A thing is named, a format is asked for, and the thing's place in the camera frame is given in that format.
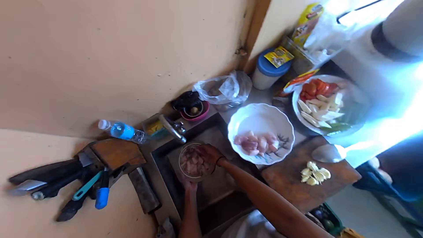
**faucet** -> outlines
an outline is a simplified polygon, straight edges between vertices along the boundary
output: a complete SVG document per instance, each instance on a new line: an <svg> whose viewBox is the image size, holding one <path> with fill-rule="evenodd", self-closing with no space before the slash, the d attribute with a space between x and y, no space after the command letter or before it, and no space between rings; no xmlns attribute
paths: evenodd
<svg viewBox="0 0 423 238"><path fill-rule="evenodd" d="M179 143L185 144L187 142L187 139L182 135L185 133L182 122L173 122L163 114L159 115L159 120Z"/></svg>

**water bottle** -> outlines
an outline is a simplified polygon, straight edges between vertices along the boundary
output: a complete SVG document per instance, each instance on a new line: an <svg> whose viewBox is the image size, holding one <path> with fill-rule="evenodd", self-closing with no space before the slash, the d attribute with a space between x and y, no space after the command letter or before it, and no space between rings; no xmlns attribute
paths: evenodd
<svg viewBox="0 0 423 238"><path fill-rule="evenodd" d="M123 122L100 120L99 129L109 132L113 137L137 144L142 144L147 140L147 136L142 130L137 130Z"/></svg>

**seasoning packet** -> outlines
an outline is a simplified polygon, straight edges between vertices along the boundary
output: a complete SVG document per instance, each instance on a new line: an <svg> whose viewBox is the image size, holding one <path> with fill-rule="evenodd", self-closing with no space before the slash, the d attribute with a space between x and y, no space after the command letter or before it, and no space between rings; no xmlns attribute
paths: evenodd
<svg viewBox="0 0 423 238"><path fill-rule="evenodd" d="M308 5L304 12L301 13L291 37L292 41L300 48L304 46L305 41L319 21L323 10L324 8L322 5L313 3Z"/></svg>
<svg viewBox="0 0 423 238"><path fill-rule="evenodd" d="M284 63L290 61L294 56L282 46L264 55L276 68L279 68Z"/></svg>
<svg viewBox="0 0 423 238"><path fill-rule="evenodd" d="M299 75L295 79L290 80L285 87L278 90L275 94L275 97L287 97L290 93L292 93L296 87L302 85L307 79L311 76L315 75L319 69L308 71L302 75Z"/></svg>

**wrist bracelet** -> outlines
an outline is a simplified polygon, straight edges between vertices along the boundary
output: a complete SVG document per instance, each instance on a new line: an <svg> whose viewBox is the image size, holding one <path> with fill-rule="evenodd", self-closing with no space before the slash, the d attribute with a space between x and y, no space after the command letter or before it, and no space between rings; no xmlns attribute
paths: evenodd
<svg viewBox="0 0 423 238"><path fill-rule="evenodd" d="M219 159L224 158L224 156L220 156L217 160L216 160L216 165L221 167L220 165L218 165L217 163L219 162Z"/></svg>

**cutting board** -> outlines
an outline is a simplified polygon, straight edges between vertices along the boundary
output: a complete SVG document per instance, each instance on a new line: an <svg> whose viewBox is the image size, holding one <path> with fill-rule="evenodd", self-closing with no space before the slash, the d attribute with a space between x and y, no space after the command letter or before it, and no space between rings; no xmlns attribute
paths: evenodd
<svg viewBox="0 0 423 238"><path fill-rule="evenodd" d="M130 173L146 163L138 145L134 142L111 138L92 142L90 147L111 170L125 165L124 172Z"/></svg>
<svg viewBox="0 0 423 238"><path fill-rule="evenodd" d="M323 136L314 137L296 146L283 161L271 165L261 174L272 189L304 214L361 178L361 175L346 160L338 163L313 160L311 157L313 150L325 144L328 142ZM314 161L319 168L329 170L331 178L315 186L302 183L300 172L307 167L309 161Z"/></svg>

